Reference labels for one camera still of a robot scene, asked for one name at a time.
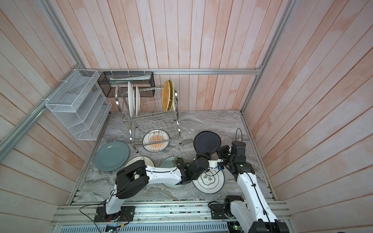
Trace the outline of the black round plate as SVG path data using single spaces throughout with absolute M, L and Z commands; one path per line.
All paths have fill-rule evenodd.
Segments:
M 212 155 L 221 146 L 221 138 L 212 131 L 203 131 L 194 138 L 193 146 L 198 155 Z

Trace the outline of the white plate green clover motif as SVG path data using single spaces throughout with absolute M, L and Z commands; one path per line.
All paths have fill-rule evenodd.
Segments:
M 205 194 L 215 194 L 223 188 L 224 180 L 222 170 L 210 169 L 203 172 L 197 180 L 193 181 L 193 184 Z

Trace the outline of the orange sunburst plate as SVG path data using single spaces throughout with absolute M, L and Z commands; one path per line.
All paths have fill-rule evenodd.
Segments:
M 169 145 L 170 136 L 166 131 L 155 129 L 149 131 L 142 140 L 143 147 L 149 152 L 160 152 Z
M 136 117 L 139 116 L 140 113 L 140 91 L 139 87 L 136 86 Z

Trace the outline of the yellow green woven plate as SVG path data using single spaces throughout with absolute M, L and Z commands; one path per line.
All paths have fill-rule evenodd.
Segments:
M 170 102 L 168 105 L 168 111 L 172 110 L 173 108 L 173 103 L 174 103 L 174 84 L 172 80 L 168 80 L 169 85 L 170 85 Z

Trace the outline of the stainless steel dish rack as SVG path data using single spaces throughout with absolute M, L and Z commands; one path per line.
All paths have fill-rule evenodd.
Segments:
M 140 113 L 138 117 L 136 117 L 136 91 L 134 91 L 135 115 L 130 117 L 128 97 L 125 97 L 120 87 L 117 86 L 115 89 L 115 102 L 129 131 L 130 145 L 136 153 L 139 152 L 139 148 L 144 148 L 143 137 L 149 131 L 155 129 L 166 131 L 170 136 L 170 143 L 177 140 L 179 144 L 182 144 L 179 126 L 178 93 L 174 90 L 172 110 L 164 112 L 162 108 L 162 91 L 162 86 L 140 90 Z

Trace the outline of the orange woven bamboo plate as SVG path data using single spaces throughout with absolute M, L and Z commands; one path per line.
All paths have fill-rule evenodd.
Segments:
M 165 81 L 162 91 L 162 108 L 164 112 L 167 112 L 171 97 L 171 87 L 170 82 Z

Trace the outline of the white plate with text rim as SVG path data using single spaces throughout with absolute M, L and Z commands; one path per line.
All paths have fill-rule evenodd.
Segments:
M 130 117 L 133 117 L 135 115 L 135 93 L 131 82 L 128 82 L 128 107 Z

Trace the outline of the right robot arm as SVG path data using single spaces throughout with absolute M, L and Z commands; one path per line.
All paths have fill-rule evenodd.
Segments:
M 235 218 L 244 233 L 288 233 L 286 223 L 280 222 L 267 204 L 253 166 L 246 162 L 245 146 L 244 142 L 233 141 L 232 148 L 226 145 L 216 150 L 244 194 L 243 197 L 227 195 L 224 213 Z

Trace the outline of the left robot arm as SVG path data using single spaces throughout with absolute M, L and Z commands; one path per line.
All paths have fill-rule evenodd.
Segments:
M 208 171 L 208 168 L 209 161 L 205 157 L 174 168 L 154 168 L 147 166 L 143 160 L 136 161 L 117 172 L 114 193 L 104 204 L 105 214 L 117 214 L 124 200 L 135 196 L 148 184 L 189 184 Z

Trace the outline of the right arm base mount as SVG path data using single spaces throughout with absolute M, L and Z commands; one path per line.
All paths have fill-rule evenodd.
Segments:
M 224 204 L 212 201 L 208 203 L 208 207 L 211 210 L 212 219 L 229 219 L 224 210 Z

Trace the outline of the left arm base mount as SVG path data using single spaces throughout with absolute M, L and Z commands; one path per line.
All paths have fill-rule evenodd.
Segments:
M 105 207 L 98 207 L 94 222 L 131 222 L 134 219 L 134 214 L 134 206 L 122 206 L 120 211 L 115 214 L 107 214 Z

